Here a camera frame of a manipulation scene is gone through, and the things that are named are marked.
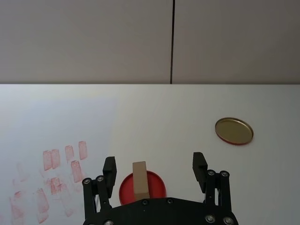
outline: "metal tin lid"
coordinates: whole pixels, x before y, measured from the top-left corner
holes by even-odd
[[[246,122],[237,118],[222,118],[216,122],[215,131],[223,141],[234,144],[244,145],[252,141],[254,132]]]

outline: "red circular plate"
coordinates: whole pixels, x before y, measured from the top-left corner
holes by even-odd
[[[165,198],[165,184],[163,180],[156,173],[151,171],[147,171],[147,178],[150,198]],[[121,183],[119,199],[121,205],[135,202],[132,173],[129,174]]]

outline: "white table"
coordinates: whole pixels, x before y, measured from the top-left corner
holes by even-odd
[[[34,99],[116,97],[109,147],[118,169],[113,207],[132,162],[141,160],[161,176],[168,196],[203,201],[192,170],[193,152],[201,151],[209,168],[230,173],[240,225],[299,223],[300,86],[2,85],[0,94],[1,132]],[[252,126],[249,145],[232,146],[215,135],[215,122],[228,116]]]

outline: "red stain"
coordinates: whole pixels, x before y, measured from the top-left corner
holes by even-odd
[[[74,213],[74,210],[71,207],[72,206],[71,194],[70,194],[69,189],[66,186],[66,184],[60,184],[59,190],[60,190],[60,199],[61,199],[61,203],[65,209],[65,214],[67,217],[69,217]]]
[[[15,198],[15,199],[20,199],[20,198],[22,198],[22,197],[23,197],[23,194],[22,194],[21,191],[18,191],[18,192],[16,192],[16,193],[14,194],[14,198]]]
[[[53,149],[51,151],[51,161],[53,169],[60,166],[60,151],[58,149]]]
[[[57,177],[51,178],[51,194],[55,195],[59,191],[59,184],[60,184],[60,179]]]
[[[50,151],[43,152],[43,159],[44,159],[44,170],[47,171],[52,168],[52,157]]]
[[[21,163],[17,163],[17,170],[19,174],[20,181],[26,181],[29,178],[29,174],[24,171],[24,168]]]
[[[88,156],[88,150],[86,148],[86,142],[79,142],[79,158],[85,159]]]
[[[9,198],[9,201],[12,214],[12,224],[23,225],[25,210],[22,204],[22,193],[16,192],[13,198]]]
[[[65,215],[67,217],[70,217],[71,215],[73,215],[74,210],[73,209],[65,209]]]
[[[42,213],[40,213],[40,212],[37,213],[37,221],[38,221],[39,224],[41,224],[42,222],[44,222],[45,220],[47,220],[48,217],[49,217],[49,215],[48,215],[47,211],[46,212],[42,212]]]
[[[74,183],[74,179],[72,175],[69,176],[69,179],[70,179],[70,184],[72,185],[72,190],[77,193],[81,193],[83,191],[82,183]]]
[[[58,173],[57,178],[60,180],[60,184],[66,184],[67,183],[67,179],[65,178],[65,176],[63,174]]]
[[[42,176],[42,178],[44,178],[45,177],[45,171],[41,168],[39,168],[38,171],[39,171],[39,174]]]
[[[36,191],[37,209],[39,213],[47,212],[49,210],[49,203],[42,188]]]
[[[81,172],[81,167],[78,161],[71,162],[72,175],[74,183],[80,182],[83,180],[83,174]]]
[[[74,157],[73,147],[71,145],[66,146],[65,147],[65,152],[66,152],[66,159],[67,159],[67,163],[68,163]]]
[[[51,190],[51,180],[50,179],[44,180],[44,186],[47,190]]]

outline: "screw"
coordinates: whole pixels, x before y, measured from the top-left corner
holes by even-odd
[[[85,179],[85,180],[83,181],[84,184],[88,184],[89,182],[90,182],[89,179]]]
[[[167,200],[167,203],[172,204],[172,203],[173,203],[173,199],[172,199],[172,198],[169,198],[169,199]]]
[[[103,181],[103,180],[104,180],[104,177],[98,177],[97,180],[98,180],[98,181]]]
[[[142,201],[142,204],[143,204],[143,205],[148,205],[148,201],[147,201],[147,200],[143,200],[143,201]]]
[[[104,222],[104,225],[113,225],[113,221],[107,220]]]
[[[230,217],[223,218],[223,221],[226,225],[233,225],[233,219],[231,219]]]
[[[208,171],[208,174],[209,174],[210,176],[212,176],[212,175],[215,175],[215,172],[213,172],[212,170],[209,170],[209,171]]]
[[[227,177],[228,176],[228,173],[226,171],[221,172],[221,174],[222,174],[223,177]]]
[[[208,222],[210,224],[212,224],[216,221],[213,215],[206,215],[205,220],[206,220],[206,222]]]

